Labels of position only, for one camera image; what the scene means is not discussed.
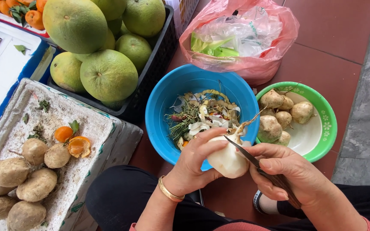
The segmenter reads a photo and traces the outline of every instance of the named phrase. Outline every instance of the green plastic bowl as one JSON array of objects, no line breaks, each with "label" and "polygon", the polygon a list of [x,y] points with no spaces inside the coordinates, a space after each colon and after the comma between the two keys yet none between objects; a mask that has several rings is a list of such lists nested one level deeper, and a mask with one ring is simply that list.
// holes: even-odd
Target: green plastic bowl
[{"label": "green plastic bowl", "polygon": [[324,157],[335,143],[337,122],[335,113],[328,101],[314,89],[296,82],[280,82],[265,87],[256,98],[259,99],[272,88],[286,94],[295,103],[309,101],[314,106],[314,114],[305,124],[297,124],[292,120],[294,129],[286,128],[291,135],[289,148],[302,155],[309,162],[315,162]]}]

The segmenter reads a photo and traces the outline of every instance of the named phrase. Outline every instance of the red tile floor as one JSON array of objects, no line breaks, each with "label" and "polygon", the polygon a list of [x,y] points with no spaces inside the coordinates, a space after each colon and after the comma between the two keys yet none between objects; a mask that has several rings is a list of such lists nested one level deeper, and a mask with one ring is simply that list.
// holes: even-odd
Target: red tile floor
[{"label": "red tile floor", "polygon": [[[200,0],[194,17],[209,2]],[[257,86],[296,81],[320,92],[333,107],[338,123],[337,139],[332,150],[314,163],[331,178],[345,133],[359,75],[370,39],[370,1],[353,0],[276,0],[289,7],[301,24],[296,43],[282,59],[275,77]],[[186,64],[180,49],[168,71]],[[145,129],[130,164],[160,176],[172,169],[153,149]],[[292,220],[281,215],[264,216],[252,206],[257,186],[249,174],[237,179],[220,178],[202,189],[206,207],[234,219],[246,219],[263,225]]]}]

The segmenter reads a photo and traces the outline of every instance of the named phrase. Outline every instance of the black plastic crate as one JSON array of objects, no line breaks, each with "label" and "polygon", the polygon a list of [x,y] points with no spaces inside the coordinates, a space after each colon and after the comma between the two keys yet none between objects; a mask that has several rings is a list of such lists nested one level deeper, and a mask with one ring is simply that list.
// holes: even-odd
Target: black plastic crate
[{"label": "black plastic crate", "polygon": [[149,95],[158,81],[167,72],[169,63],[171,62],[178,45],[178,40],[176,39],[175,34],[175,25],[173,23],[173,8],[165,5],[165,12],[166,18],[164,27],[162,28],[161,35],[145,65],[145,68],[139,76],[136,90],[126,99],[120,110],[115,111],[106,107],[101,103],[101,101],[92,97],[88,93],[80,94],[67,91],[59,87],[51,77],[49,77],[47,85],[59,92],[67,94],[81,102],[128,122],[135,123],[141,121],[145,117],[145,107],[148,102]]}]

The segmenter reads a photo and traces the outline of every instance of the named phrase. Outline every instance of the woman's left hand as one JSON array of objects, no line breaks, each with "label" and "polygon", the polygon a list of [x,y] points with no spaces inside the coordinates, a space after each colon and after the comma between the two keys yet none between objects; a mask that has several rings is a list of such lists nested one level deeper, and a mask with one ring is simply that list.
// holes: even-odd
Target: woman's left hand
[{"label": "woman's left hand", "polygon": [[182,150],[172,171],[162,179],[163,184],[177,197],[205,187],[211,181],[222,176],[215,169],[201,171],[202,162],[215,151],[229,144],[228,141],[212,141],[210,139],[226,134],[226,128],[212,128],[196,135]]}]

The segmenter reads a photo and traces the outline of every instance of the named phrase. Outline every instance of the hand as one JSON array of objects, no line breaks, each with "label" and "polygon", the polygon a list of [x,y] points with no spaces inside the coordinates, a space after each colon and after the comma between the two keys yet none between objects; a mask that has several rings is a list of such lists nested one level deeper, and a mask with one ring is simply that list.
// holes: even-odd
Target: hand
[{"label": "hand", "polygon": [[226,134],[226,128],[212,128],[196,135],[182,150],[172,171],[162,179],[168,191],[177,197],[205,187],[211,181],[222,176],[215,169],[201,171],[202,162],[214,151],[221,150],[228,141],[212,141],[210,139]]},{"label": "hand", "polygon": [[[261,169],[270,174],[283,174],[288,179],[296,198],[303,206],[315,204],[335,187],[315,166],[288,147],[260,143],[245,148],[251,155],[260,159]],[[276,201],[288,199],[285,190],[273,186],[271,181],[260,175],[251,164],[249,171],[258,189]]]}]

